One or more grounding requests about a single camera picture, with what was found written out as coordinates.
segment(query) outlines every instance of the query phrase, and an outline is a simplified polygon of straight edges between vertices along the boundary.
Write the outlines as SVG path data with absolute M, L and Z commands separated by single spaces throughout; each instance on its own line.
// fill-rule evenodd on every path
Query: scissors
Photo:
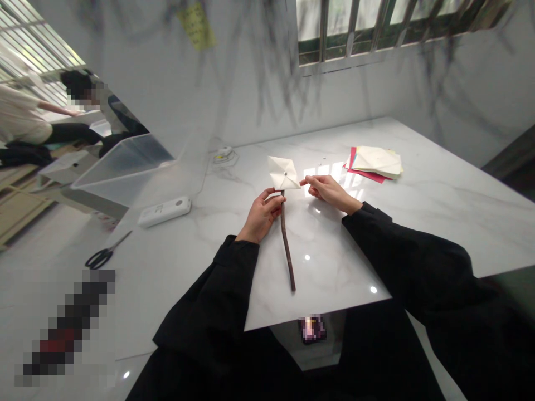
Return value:
M 104 248 L 101 251 L 98 251 L 96 254 L 91 256 L 87 262 L 85 262 L 85 266 L 90 268 L 91 270 L 97 270 L 103 267 L 112 257 L 113 251 L 115 248 L 119 246 L 121 242 L 123 242 L 127 236 L 132 234 L 132 231 L 130 231 L 128 234 L 126 234 L 123 238 L 118 240 L 112 247 L 110 248 Z

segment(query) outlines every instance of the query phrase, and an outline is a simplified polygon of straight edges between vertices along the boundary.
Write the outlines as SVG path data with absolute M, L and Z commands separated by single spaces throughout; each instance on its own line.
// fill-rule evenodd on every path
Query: yellow sticky note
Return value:
M 216 37 L 200 3 L 177 12 L 177 17 L 195 50 L 202 51 L 216 45 Z

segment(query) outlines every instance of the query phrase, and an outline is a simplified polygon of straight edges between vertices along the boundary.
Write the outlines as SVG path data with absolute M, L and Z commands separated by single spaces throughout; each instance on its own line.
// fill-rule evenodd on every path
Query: black hair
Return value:
M 60 74 L 61 83 L 67 87 L 67 93 L 75 100 L 85 100 L 93 89 L 89 70 L 64 71 Z

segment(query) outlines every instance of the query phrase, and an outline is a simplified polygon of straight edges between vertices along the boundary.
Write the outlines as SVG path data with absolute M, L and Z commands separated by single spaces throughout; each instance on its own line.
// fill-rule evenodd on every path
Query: white shirt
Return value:
M 0 141 L 45 142 L 52 134 L 52 125 L 33 112 L 39 103 L 36 97 L 0 85 Z

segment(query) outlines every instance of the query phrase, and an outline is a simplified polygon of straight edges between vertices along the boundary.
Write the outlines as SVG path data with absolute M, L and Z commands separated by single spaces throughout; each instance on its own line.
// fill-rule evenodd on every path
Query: black sleeve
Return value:
M 197 399 L 226 385 L 244 333 L 259 245 L 228 236 L 213 263 L 171 308 L 127 400 Z
M 392 297 L 426 326 L 433 351 L 468 399 L 533 399 L 535 331 L 473 276 L 466 250 L 394 224 L 367 203 L 342 223 Z

